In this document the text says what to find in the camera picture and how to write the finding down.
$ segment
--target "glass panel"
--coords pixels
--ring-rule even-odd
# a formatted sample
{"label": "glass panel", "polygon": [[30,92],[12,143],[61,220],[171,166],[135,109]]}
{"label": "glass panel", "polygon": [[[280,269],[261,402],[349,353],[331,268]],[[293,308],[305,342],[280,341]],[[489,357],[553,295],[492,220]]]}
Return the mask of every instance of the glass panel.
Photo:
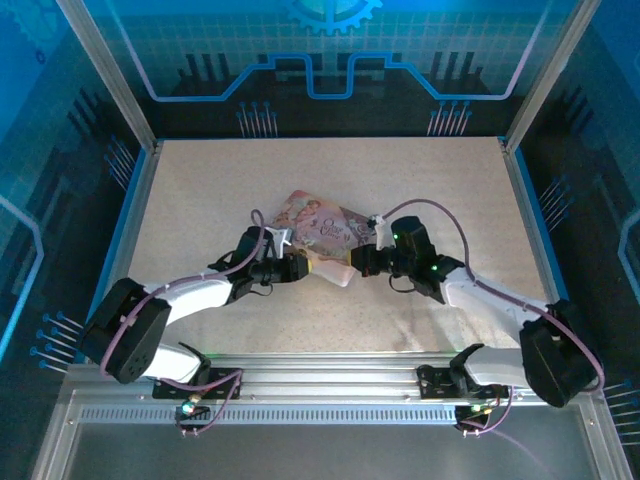
{"label": "glass panel", "polygon": [[506,133],[575,1],[87,4],[158,136],[454,136]]}
{"label": "glass panel", "polygon": [[56,315],[87,316],[140,146],[53,0],[0,13],[0,465],[29,478],[74,357]]}
{"label": "glass panel", "polygon": [[603,0],[522,143],[568,296],[604,362],[640,468],[640,10]]}

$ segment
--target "beige tabletop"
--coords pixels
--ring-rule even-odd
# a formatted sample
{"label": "beige tabletop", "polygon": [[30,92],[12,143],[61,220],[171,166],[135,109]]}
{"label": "beige tabletop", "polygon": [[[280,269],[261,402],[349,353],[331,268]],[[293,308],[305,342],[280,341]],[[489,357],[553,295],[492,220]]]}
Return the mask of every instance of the beige tabletop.
{"label": "beige tabletop", "polygon": [[[200,272],[235,248],[251,209],[269,219],[297,189],[367,216],[415,197],[439,201],[462,223],[474,270],[545,298],[498,140],[489,137],[166,141],[129,275],[161,283]],[[438,252],[462,259],[442,213],[420,205],[401,214],[418,215]],[[268,298],[249,295],[180,320],[164,341],[205,353],[513,345],[487,320],[393,292],[386,275],[354,277],[346,288],[313,275],[276,285]]]}

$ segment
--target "gear logo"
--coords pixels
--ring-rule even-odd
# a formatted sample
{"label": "gear logo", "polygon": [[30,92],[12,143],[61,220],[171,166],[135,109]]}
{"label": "gear logo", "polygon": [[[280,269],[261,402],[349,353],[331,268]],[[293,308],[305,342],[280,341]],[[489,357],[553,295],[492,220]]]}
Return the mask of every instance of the gear logo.
{"label": "gear logo", "polygon": [[58,31],[55,0],[0,0],[0,12],[8,12],[37,48],[54,39]]}
{"label": "gear logo", "polygon": [[284,0],[289,18],[311,27],[313,33],[336,31],[347,33],[349,27],[360,28],[362,19],[373,18],[372,10],[382,6],[381,0]]}

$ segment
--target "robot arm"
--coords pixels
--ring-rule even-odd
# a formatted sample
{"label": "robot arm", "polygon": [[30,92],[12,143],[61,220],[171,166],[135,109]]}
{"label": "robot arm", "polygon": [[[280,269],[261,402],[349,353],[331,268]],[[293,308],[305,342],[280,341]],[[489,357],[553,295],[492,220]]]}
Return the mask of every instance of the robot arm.
{"label": "robot arm", "polygon": [[[198,275],[186,277],[144,304],[135,320],[116,342],[106,371],[120,383],[137,378],[155,377],[190,385],[209,383],[209,360],[195,349],[160,343],[171,323],[200,310],[222,307],[250,293],[255,284],[270,286],[305,277],[310,271],[307,258],[298,251],[287,252],[291,230],[270,229],[264,232],[263,245],[243,268],[224,275],[238,266],[257,248],[259,227],[250,227],[231,258],[218,260]],[[221,278],[214,275],[222,272]],[[103,361],[122,322],[143,299],[157,291],[159,285],[142,285],[130,278],[119,280],[111,288],[84,328],[78,349],[96,363]]]}
{"label": "robot arm", "polygon": [[391,230],[394,246],[358,247],[351,251],[351,265],[364,277],[380,273],[408,277],[418,293],[496,323],[520,347],[475,344],[460,352],[447,371],[421,367],[423,398],[437,398],[437,392],[451,395],[451,389],[441,389],[440,384],[455,385],[460,397],[482,394],[487,385],[512,385],[531,388],[548,404],[562,407],[595,379],[592,361],[548,321],[550,315],[570,335],[590,340],[579,331],[583,322],[574,305],[564,300],[547,305],[518,295],[475,275],[463,262],[436,254],[417,217],[400,218]]}

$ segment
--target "speckled work surface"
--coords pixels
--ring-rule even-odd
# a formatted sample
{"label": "speckled work surface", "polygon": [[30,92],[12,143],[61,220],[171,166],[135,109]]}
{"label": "speckled work surface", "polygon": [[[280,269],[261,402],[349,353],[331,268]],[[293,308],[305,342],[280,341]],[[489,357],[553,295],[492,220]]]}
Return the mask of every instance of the speckled work surface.
{"label": "speckled work surface", "polygon": [[[544,298],[495,138],[166,141],[129,275],[160,283],[201,271],[235,248],[252,208],[270,218],[296,189],[365,215],[414,197],[437,200],[461,221],[476,271]],[[421,218],[440,253],[462,258],[460,238],[443,214],[426,205],[402,214]],[[513,345],[490,322],[393,292],[386,276],[354,277],[340,288],[313,275],[277,285],[269,298],[249,295],[176,322],[164,341],[207,353]]]}

